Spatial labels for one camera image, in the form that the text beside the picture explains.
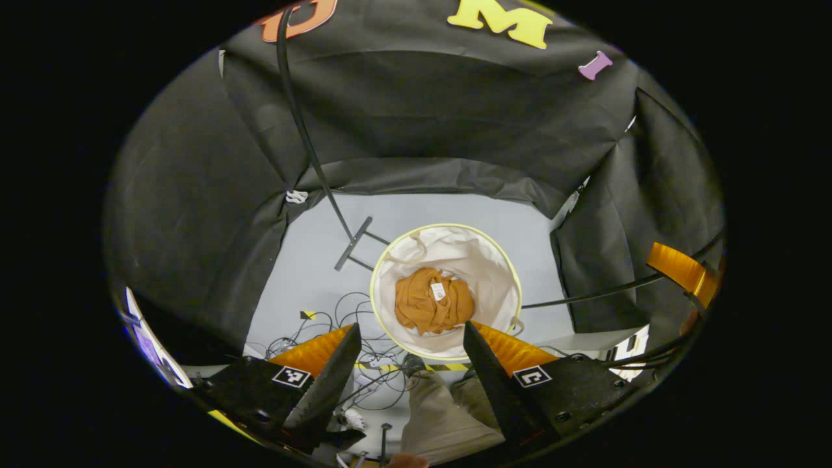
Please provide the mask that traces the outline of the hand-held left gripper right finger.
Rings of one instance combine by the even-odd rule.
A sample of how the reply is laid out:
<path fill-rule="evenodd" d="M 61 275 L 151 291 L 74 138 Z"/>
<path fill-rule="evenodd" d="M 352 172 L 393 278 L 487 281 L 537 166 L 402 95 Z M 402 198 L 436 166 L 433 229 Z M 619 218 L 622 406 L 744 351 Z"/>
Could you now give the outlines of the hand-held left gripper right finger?
<path fill-rule="evenodd" d="M 506 439 L 499 448 L 510 455 L 570 441 L 637 392 L 597 359 L 556 357 L 472 320 L 465 323 L 463 347 Z"/>

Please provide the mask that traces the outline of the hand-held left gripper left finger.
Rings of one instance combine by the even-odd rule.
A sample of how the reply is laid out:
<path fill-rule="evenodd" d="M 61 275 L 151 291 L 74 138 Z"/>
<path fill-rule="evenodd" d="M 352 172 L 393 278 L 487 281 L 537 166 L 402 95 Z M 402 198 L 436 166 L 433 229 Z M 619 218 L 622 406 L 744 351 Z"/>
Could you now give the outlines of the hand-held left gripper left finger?
<path fill-rule="evenodd" d="M 363 434 L 329 425 L 360 350 L 359 324 L 348 324 L 272 359 L 238 359 L 191 391 L 221 423 L 264 447 L 304 455 L 323 443 L 345 449 Z"/>

